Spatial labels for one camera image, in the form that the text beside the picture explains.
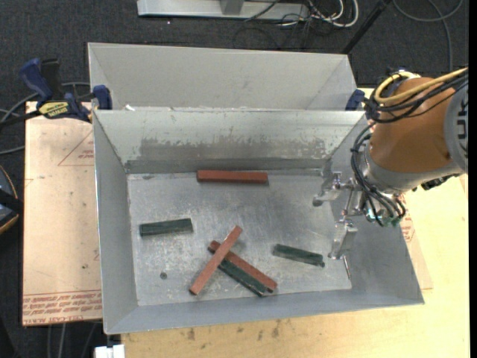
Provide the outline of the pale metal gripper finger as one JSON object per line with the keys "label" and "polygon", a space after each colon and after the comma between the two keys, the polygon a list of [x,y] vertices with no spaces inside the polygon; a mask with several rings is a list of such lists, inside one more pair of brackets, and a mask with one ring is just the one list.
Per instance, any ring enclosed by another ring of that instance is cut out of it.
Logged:
{"label": "pale metal gripper finger", "polygon": [[321,177],[323,183],[320,191],[312,199],[314,206],[321,206],[324,202],[336,200],[344,190],[351,190],[354,188],[352,178],[342,178],[341,172],[333,171],[328,167],[322,171]]}
{"label": "pale metal gripper finger", "polygon": [[358,228],[348,219],[340,220],[335,223],[335,231],[331,251],[328,257],[331,259],[341,259],[345,257],[353,248]]}

